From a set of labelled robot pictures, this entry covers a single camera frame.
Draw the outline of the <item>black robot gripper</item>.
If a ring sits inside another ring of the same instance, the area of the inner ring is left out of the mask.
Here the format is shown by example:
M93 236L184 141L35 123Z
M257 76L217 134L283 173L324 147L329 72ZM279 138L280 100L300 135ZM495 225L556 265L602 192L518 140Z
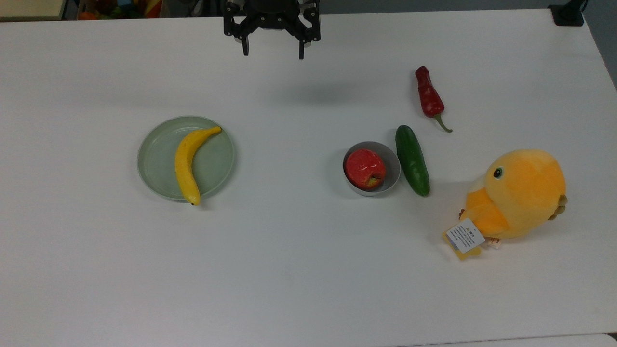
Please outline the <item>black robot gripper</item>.
M228 0L223 7L223 33L241 41L249 55L248 36L257 29L287 31L299 41L299 59L307 43L321 40L319 0Z

